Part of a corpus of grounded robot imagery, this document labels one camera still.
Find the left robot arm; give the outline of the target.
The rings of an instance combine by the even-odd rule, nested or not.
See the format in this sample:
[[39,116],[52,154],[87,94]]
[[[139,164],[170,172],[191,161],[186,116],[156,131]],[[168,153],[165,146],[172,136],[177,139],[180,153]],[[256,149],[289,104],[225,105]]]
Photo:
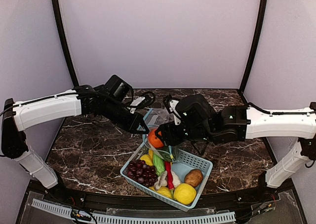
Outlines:
[[139,103],[123,103],[133,88],[117,75],[102,85],[82,85],[65,92],[29,101],[4,104],[0,149],[3,157],[17,161],[46,189],[61,184],[61,179],[27,144],[25,130],[48,121],[86,114],[101,115],[131,134],[148,134],[149,129],[141,114]]

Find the orange fruit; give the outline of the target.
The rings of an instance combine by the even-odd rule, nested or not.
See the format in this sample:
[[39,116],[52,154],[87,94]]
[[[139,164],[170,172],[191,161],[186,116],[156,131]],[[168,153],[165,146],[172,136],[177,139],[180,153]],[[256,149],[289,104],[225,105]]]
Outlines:
[[157,139],[155,137],[155,130],[156,129],[152,129],[150,130],[148,136],[147,136],[147,139],[148,139],[148,142],[156,149],[160,149],[162,147],[164,147],[164,144],[161,140]]

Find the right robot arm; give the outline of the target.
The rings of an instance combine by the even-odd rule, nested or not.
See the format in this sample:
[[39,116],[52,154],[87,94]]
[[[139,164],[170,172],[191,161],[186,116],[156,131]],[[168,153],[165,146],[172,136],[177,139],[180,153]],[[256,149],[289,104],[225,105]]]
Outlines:
[[263,137],[296,137],[294,147],[262,175],[262,184],[278,188],[308,161],[316,158],[316,109],[264,110],[252,103],[215,111],[193,103],[170,109],[174,121],[162,124],[155,135],[167,146],[184,141],[225,144]]

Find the green avocado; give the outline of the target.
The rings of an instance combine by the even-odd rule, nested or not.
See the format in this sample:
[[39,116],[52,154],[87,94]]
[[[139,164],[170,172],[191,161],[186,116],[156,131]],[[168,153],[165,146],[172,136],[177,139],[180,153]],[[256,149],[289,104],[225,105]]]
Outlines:
[[162,147],[161,149],[159,149],[159,153],[162,156],[162,159],[168,162],[172,162],[173,161],[173,153],[172,153],[172,149],[170,149],[169,147]]

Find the green cucumber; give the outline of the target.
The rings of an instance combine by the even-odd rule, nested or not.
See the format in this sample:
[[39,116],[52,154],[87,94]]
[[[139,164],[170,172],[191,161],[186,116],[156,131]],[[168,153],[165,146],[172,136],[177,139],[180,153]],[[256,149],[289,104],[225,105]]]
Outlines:
[[156,169],[156,174],[160,176],[165,171],[164,160],[154,153],[153,164]]

